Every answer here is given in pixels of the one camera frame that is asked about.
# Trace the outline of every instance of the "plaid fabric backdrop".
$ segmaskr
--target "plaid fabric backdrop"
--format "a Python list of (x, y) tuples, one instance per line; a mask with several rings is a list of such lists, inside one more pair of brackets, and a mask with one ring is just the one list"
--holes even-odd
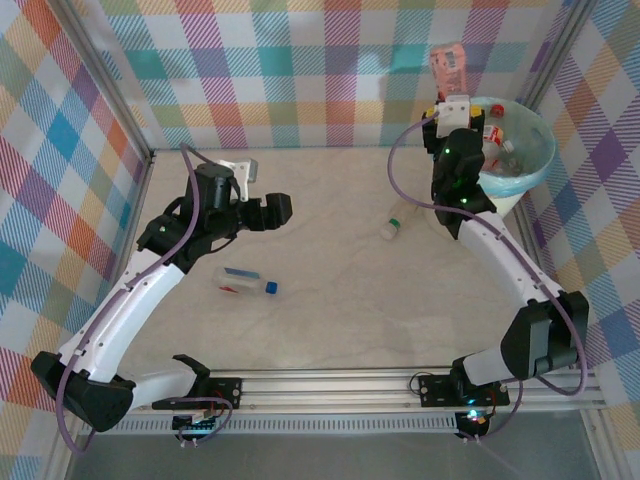
[(392, 144), (435, 99), (429, 50), (452, 41), (470, 93), (516, 98), (571, 2), (74, 3), (152, 146), (245, 148)]
[(560, 161), (526, 206), (547, 271), (589, 298), (587, 354), (640, 478), (640, 2), (599, 2), (540, 106)]
[(140, 156), (45, 0), (0, 0), (0, 479), (31, 479), (56, 431), (29, 370), (108, 291)]

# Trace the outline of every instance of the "blue lid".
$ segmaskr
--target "blue lid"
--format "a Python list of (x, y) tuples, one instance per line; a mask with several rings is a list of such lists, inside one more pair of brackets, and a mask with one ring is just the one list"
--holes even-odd
[(275, 295), (278, 291), (278, 284), (276, 282), (267, 282), (267, 288), (264, 291), (270, 295)]

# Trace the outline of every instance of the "white floor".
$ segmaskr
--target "white floor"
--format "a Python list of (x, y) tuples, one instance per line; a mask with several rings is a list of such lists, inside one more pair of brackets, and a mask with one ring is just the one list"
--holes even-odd
[[(513, 319), (479, 261), (423, 212), (393, 241), (379, 236), (397, 198), (387, 149), (202, 153), (258, 160), (251, 195), (288, 193), (293, 218), (275, 232), (242, 232), (201, 259), (145, 324), (123, 367), (177, 353), (212, 369), (450, 365), (496, 345)], [(423, 149), (399, 152), (397, 176), (409, 193), (425, 196), (430, 163)], [(160, 153), (138, 233), (186, 183), (179, 152)], [(222, 292), (212, 279), (217, 266), (258, 271), (280, 290), (275, 297)]]

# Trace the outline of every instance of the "purple cable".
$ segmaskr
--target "purple cable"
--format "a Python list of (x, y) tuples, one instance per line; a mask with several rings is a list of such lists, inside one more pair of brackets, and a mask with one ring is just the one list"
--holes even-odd
[[(222, 398), (222, 397), (170, 398), (169, 401), (172, 402), (172, 403), (175, 403), (175, 402), (217, 402), (217, 403), (224, 404), (229, 409), (229, 413), (227, 413), (226, 417), (224, 418), (224, 421), (215, 430), (207, 433), (207, 435), (205, 435), (204, 437), (193, 441), (193, 447), (194, 448), (196, 448), (198, 446), (198, 444), (200, 444), (200, 443), (208, 442), (220, 430), (222, 430), (224, 427), (226, 427), (227, 423), (229, 423), (229, 420), (231, 420), (231, 414), (233, 413), (233, 405), (231, 404), (231, 402), (229, 400), (227, 400), (226, 398)], [(182, 437), (182, 432), (183, 431), (184, 431), (184, 427), (182, 427), (181, 429), (178, 430), (178, 439), (180, 440), (180, 445), (184, 448), (184, 446), (187, 445), (187, 443), (186, 443), (187, 441)]]
[[(196, 180), (196, 174), (193, 170), (193, 166), (191, 165), (191, 161), (189, 160), (188, 152), (194, 153), (194, 150), (189, 147), (186, 143), (180, 144), (180, 151), (182, 152), (182, 158), (184, 159), (184, 163), (187, 167), (187, 171), (189, 172), (189, 181), (191, 182), (191, 189), (193, 191), (193, 215), (191, 216), (191, 221), (189, 222), (189, 226), (187, 227), (187, 231), (184, 233), (184, 236), (176, 243), (171, 250), (165, 253), (161, 258), (159, 258), (153, 265), (139, 273), (132, 280), (125, 284), (126, 289), (122, 288), (116, 291), (113, 296), (107, 301), (105, 306), (96, 314), (95, 319), (91, 322), (91, 325), (87, 328), (87, 331), (80, 339), (78, 346), (75, 351), (82, 351), (87, 346), (87, 344), (91, 341), (91, 336), (98, 329), (98, 326), (104, 320), (104, 317), (107, 312), (111, 311), (111, 309), (118, 303), (118, 301), (122, 298), (122, 296), (131, 291), (143, 278), (152, 273), (156, 268), (162, 265), (164, 262), (173, 257), (180, 248), (189, 240), (191, 234), (196, 228), (196, 223), (198, 222), (198, 212), (200, 210), (200, 193), (198, 190), (198, 182)], [(78, 447), (73, 438), (71, 438), (71, 434), (67, 429), (67, 425), (64, 422), (64, 393), (67, 388), (67, 383), (69, 382), (69, 377), (71, 376), (71, 372), (75, 367), (76, 362), (78, 361), (79, 355), (74, 353), (71, 355), (69, 359), (69, 363), (62, 372), (62, 377), (60, 378), (60, 383), (58, 384), (58, 390), (56, 391), (56, 419), (58, 420), (58, 429), (60, 430), (60, 435), (64, 440), (64, 443), (67, 444), (69, 450), (76, 455), (82, 455), (89, 448), (89, 444), (91, 443), (91, 439), (95, 435), (95, 429), (91, 430), (89, 434), (89, 438), (87, 439), (87, 443), (84, 448)]]
[(419, 207), (429, 208), (431, 210), (440, 210), (442, 212), (450, 212), (450, 213), (457, 213), (459, 215), (464, 215), (465, 217), (468, 217), (468, 218), (470, 218), (472, 220), (475, 220), (480, 225), (482, 225), (487, 230), (489, 230), (492, 234), (494, 234), (496, 236), (496, 238), (499, 238), (500, 240), (502, 240), (502, 243), (504, 243), (505, 246), (511, 251), (511, 253), (513, 253), (513, 255), (516, 257), (516, 259), (520, 262), (520, 264), (527, 271), (527, 274), (529, 274), (529, 276), (533, 279), (533, 281), (536, 282), (536, 284), (539, 286), (539, 288), (542, 291), (542, 293), (544, 293), (547, 296), (547, 298), (549, 299), (551, 304), (555, 307), (555, 309), (558, 311), (558, 313), (560, 313), (560, 316), (562, 317), (562, 320), (564, 321), (565, 325), (567, 326), (567, 329), (571, 333), (571, 337), (576, 342), (576, 350), (578, 352), (578, 362), (580, 364), (580, 383), (578, 384), (578, 387), (575, 390), (567, 391), (567, 390), (565, 390), (563, 388), (560, 388), (560, 387), (552, 384), (549, 380), (547, 380), (545, 378), (542, 378), (542, 377), (536, 377), (536, 378), (538, 380), (540, 380), (543, 384), (545, 384), (547, 387), (549, 387), (551, 390), (553, 390), (554, 392), (559, 393), (561, 395), (565, 395), (567, 397), (573, 397), (573, 396), (576, 396), (576, 395), (580, 395), (581, 393), (584, 392), (584, 389), (586, 387), (586, 379), (587, 379), (587, 357), (586, 357), (585, 352), (584, 352), (584, 346), (582, 345), (582, 340), (580, 340), (580, 335), (578, 334), (578, 331), (576, 330), (576, 327), (573, 325), (573, 322), (571, 321), (571, 318), (569, 317), (569, 314), (567, 313), (567, 311), (560, 304), (560, 302), (553, 295), (553, 293), (551, 293), (551, 291), (547, 288), (547, 286), (542, 283), (542, 279), (538, 276), (536, 271), (533, 268), (531, 268), (531, 266), (529, 265), (527, 260), (524, 258), (524, 256), (520, 253), (518, 248), (513, 243), (511, 243), (511, 241), (509, 241), (509, 239), (504, 237), (502, 235), (502, 233), (500, 232), (500, 230), (498, 230), (496, 227), (491, 225), (491, 223), (489, 223), (484, 218), (482, 218), (482, 217), (480, 217), (480, 216), (478, 216), (478, 215), (476, 215), (474, 213), (467, 212), (466, 210), (462, 210), (461, 208), (445, 207), (443, 205), (434, 205), (434, 204), (431, 204), (431, 203), (421, 202), (420, 200), (416, 200), (415, 198), (407, 195), (398, 186), (398, 183), (396, 182), (396, 180), (395, 180), (395, 178), (393, 176), (393, 157), (394, 157), (394, 155), (396, 153), (396, 149), (400, 146), (400, 144), (407, 137), (407, 135), (409, 135), (412, 131), (417, 130), (418, 128), (421, 128), (423, 125), (429, 123), (431, 120), (433, 120), (437, 116), (438, 116), (438, 114), (436, 112), (435, 115), (432, 115), (430, 117), (424, 118), (421, 121), (419, 121), (418, 123), (416, 123), (414, 125), (411, 125), (404, 132), (402, 132), (402, 134), (400, 134), (398, 139), (395, 141), (395, 143), (391, 147), (391, 151), (389, 152), (389, 158), (387, 160), (387, 175), (389, 177), (389, 182), (391, 183), (391, 186), (396, 191), (396, 193), (398, 195), (400, 195), (401, 198), (403, 198), (404, 200), (406, 200), (409, 203), (412, 203), (412, 204), (417, 205)]

